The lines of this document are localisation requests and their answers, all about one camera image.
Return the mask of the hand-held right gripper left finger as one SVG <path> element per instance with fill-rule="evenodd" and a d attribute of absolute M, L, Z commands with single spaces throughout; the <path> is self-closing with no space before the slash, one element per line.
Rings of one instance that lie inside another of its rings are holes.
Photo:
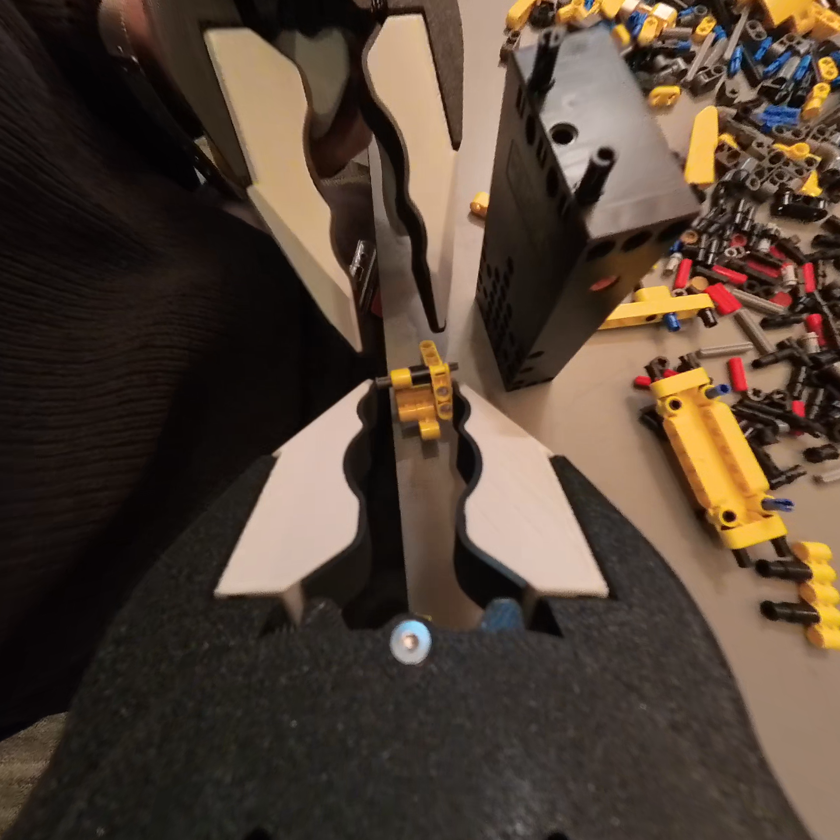
<path fill-rule="evenodd" d="M 345 607 L 371 576 L 368 516 L 377 389 L 365 380 L 274 454 L 265 485 L 214 589 L 274 597 L 299 623 L 316 599 Z"/>

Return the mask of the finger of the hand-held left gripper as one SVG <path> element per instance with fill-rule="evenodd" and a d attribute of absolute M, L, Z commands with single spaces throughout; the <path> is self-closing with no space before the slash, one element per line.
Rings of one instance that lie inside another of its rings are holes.
<path fill-rule="evenodd" d="M 299 68 L 249 28 L 210 28 L 204 39 L 248 167 L 248 199 L 321 313 L 359 353 L 354 290 L 310 171 Z"/>
<path fill-rule="evenodd" d="M 455 252 L 458 152 L 423 17 L 388 17 L 365 47 L 362 65 L 363 113 L 381 158 L 385 212 L 394 232 L 408 240 L 427 325 L 442 332 Z"/>

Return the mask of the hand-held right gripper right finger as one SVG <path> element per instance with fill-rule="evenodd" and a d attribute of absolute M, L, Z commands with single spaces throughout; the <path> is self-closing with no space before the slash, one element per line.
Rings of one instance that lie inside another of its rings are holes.
<path fill-rule="evenodd" d="M 553 600 L 610 588 L 564 490 L 554 452 L 468 385 L 455 388 L 455 576 L 479 608 L 512 602 L 526 623 Z"/>

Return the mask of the yellow short toy beam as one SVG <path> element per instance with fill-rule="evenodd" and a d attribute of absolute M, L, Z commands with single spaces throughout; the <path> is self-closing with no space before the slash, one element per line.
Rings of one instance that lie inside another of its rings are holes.
<path fill-rule="evenodd" d="M 429 373 L 429 385 L 440 421 L 449 421 L 453 416 L 453 384 L 450 365 L 443 360 L 434 341 L 420 343 L 422 361 Z"/>

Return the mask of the yellow toy connector block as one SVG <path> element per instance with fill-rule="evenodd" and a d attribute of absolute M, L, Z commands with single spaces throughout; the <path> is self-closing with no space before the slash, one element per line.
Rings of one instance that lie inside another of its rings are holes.
<path fill-rule="evenodd" d="M 414 424 L 423 441 L 440 439 L 441 427 L 435 411 L 430 385 L 393 391 L 398 420 L 401 424 Z"/>

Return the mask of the black toy pin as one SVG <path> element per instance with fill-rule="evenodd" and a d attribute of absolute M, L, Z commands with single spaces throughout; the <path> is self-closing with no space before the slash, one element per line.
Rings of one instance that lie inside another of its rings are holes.
<path fill-rule="evenodd" d="M 376 377 L 374 385 L 378 390 L 401 391 L 412 387 L 431 385 L 435 376 L 451 379 L 452 373 L 459 369 L 459 363 L 441 362 L 437 364 L 417 364 L 389 371 L 385 376 Z"/>

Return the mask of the person's left hand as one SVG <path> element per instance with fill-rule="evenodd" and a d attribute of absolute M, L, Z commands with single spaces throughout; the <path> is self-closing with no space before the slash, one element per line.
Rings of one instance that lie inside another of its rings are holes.
<path fill-rule="evenodd" d="M 372 139 L 372 131 L 359 110 L 337 112 L 324 134 L 309 135 L 309 152 L 316 178 L 327 181 L 339 174 L 368 149 Z"/>

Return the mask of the black toy battery box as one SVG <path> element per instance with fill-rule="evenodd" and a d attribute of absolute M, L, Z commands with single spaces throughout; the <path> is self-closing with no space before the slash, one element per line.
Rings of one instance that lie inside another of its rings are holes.
<path fill-rule="evenodd" d="M 699 209 L 605 29 L 509 58 L 476 286 L 505 391 L 551 382 Z"/>

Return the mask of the person's torso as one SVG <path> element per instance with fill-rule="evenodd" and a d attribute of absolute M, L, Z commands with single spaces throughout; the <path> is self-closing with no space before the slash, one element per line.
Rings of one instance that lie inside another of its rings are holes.
<path fill-rule="evenodd" d="M 66 711 L 147 570 L 368 376 L 200 193 L 97 2 L 2 2 L 2 739 Z"/>

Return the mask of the yellow angled toy beam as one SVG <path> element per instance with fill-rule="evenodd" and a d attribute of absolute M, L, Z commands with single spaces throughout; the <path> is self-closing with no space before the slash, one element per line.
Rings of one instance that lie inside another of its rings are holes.
<path fill-rule="evenodd" d="M 703 293 L 676 295 L 669 287 L 646 287 L 633 293 L 630 301 L 618 305 L 604 320 L 598 331 L 664 324 L 668 331 L 677 332 L 682 322 L 699 317 L 705 310 L 714 309 L 711 298 Z"/>

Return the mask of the yellow connector with black pins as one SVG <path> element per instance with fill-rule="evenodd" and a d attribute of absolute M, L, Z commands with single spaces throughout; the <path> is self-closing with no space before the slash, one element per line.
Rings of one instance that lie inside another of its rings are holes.
<path fill-rule="evenodd" d="M 792 557 L 759 560 L 757 574 L 794 585 L 796 601 L 763 601 L 760 614 L 768 621 L 800 627 L 805 639 L 822 650 L 839 650 L 838 573 L 833 552 L 821 542 L 798 542 Z"/>

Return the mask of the pile of toy building pieces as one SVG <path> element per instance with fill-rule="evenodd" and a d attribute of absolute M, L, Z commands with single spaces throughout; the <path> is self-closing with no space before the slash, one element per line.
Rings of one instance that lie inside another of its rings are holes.
<path fill-rule="evenodd" d="M 530 28 L 604 27 L 648 106 L 689 99 L 717 133 L 700 215 L 672 243 L 661 274 L 674 292 L 705 291 L 718 316 L 762 314 L 748 341 L 754 370 L 791 366 L 774 392 L 749 387 L 725 350 L 734 411 L 773 489 L 805 475 L 764 450 L 788 424 L 819 445 L 806 463 L 838 462 L 838 2 L 515 2 L 500 62 Z"/>

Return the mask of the person's trouser leg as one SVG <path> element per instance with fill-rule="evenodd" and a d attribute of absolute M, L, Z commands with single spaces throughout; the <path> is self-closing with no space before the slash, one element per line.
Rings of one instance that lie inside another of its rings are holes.
<path fill-rule="evenodd" d="M 1 743 L 1 835 L 14 824 L 46 771 L 65 727 L 67 714 L 43 717 Z"/>

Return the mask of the yellow toy frame assembly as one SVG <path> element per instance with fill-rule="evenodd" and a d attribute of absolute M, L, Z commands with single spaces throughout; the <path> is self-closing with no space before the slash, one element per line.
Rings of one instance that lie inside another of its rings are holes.
<path fill-rule="evenodd" d="M 771 543 L 780 550 L 790 501 L 774 497 L 770 482 L 725 396 L 701 367 L 652 380 L 655 410 L 705 520 L 730 552 L 742 556 Z"/>

